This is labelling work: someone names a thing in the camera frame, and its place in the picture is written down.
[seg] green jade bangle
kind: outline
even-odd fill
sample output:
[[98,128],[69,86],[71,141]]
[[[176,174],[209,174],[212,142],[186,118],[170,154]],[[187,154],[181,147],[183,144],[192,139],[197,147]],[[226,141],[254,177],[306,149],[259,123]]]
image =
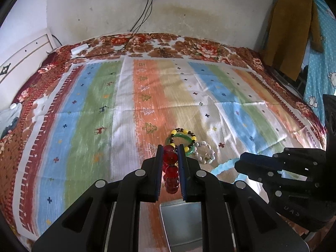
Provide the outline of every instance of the green jade bangle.
[[[186,141],[188,141],[189,144],[192,142],[191,138],[190,138],[189,136],[185,135],[185,134],[179,134],[179,133],[177,133],[174,137],[181,137],[181,138],[184,138]],[[170,144],[170,143],[169,143],[169,139],[170,139],[170,137],[167,137],[167,139],[166,139],[166,145],[169,145],[169,144]],[[187,151],[187,152],[185,153],[185,155],[186,155],[186,156],[191,155],[191,154],[194,152],[194,150],[195,150],[195,146],[193,145],[193,146],[190,148],[190,150]]]

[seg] orange stripe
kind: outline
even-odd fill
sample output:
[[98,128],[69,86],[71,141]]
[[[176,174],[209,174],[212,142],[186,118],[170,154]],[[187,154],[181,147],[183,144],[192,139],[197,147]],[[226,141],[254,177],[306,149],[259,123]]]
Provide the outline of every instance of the orange stripe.
[[[174,115],[167,113],[168,110],[166,108],[169,107],[169,103],[160,82],[159,69],[155,60],[134,60],[133,78],[136,144],[140,160],[145,160],[156,154],[155,152],[151,154],[148,150],[149,143],[151,145],[164,145],[168,134],[172,129],[176,128],[176,119]],[[165,191],[165,188],[162,188],[160,201],[155,204],[148,204],[152,236],[155,240],[156,248],[167,249],[160,222],[160,202],[177,198],[181,198],[180,192],[171,195]]]
[[294,134],[301,130],[300,126],[298,126],[292,117],[287,113],[287,111],[284,110],[281,105],[279,105],[278,101],[273,98],[273,96],[256,80],[251,79],[251,76],[248,72],[237,69],[233,70],[253,89],[253,91],[258,94],[261,99],[265,100],[265,104],[268,109],[270,109],[278,118],[284,129],[288,131],[287,133],[291,135],[291,138],[294,140],[294,142],[298,142],[300,145],[302,145],[302,143],[298,141]]

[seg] wooden headboard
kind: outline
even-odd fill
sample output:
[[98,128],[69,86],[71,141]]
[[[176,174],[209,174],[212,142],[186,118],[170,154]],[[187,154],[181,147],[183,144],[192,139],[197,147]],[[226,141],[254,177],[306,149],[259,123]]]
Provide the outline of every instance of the wooden headboard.
[[9,108],[16,93],[47,57],[47,52],[56,48],[48,29],[29,36],[19,44],[23,47],[8,50],[8,59],[0,66],[0,110]]

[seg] metal plate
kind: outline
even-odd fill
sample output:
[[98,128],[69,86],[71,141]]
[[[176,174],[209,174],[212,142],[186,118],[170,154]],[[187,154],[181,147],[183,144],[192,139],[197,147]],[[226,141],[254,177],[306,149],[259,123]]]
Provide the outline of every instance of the metal plate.
[[160,213],[171,252],[202,251],[200,203],[165,202],[160,204]]

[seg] blue stripe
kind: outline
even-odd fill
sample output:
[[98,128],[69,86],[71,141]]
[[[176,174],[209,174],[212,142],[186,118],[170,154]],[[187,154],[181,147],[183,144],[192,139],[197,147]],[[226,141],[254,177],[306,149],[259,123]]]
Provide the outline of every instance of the blue stripe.
[[49,227],[46,219],[54,222],[65,211],[63,196],[71,140],[76,131],[80,112],[85,104],[88,88],[100,66],[101,63],[85,66],[64,100],[63,107],[55,117],[53,128],[49,134],[49,146],[44,150],[44,170],[40,171],[42,174],[39,176],[39,193],[36,200],[39,203],[37,215],[39,234],[43,234]]
[[231,92],[225,87],[206,64],[195,62],[189,62],[189,64],[206,84],[209,91],[218,100],[219,104],[221,104],[227,115],[225,120],[230,122],[230,125],[235,129],[239,140],[246,145],[248,152],[253,154],[262,152],[264,155],[271,156],[273,151],[268,148],[268,143],[265,138],[258,132],[256,124],[244,110],[240,99],[234,92]]

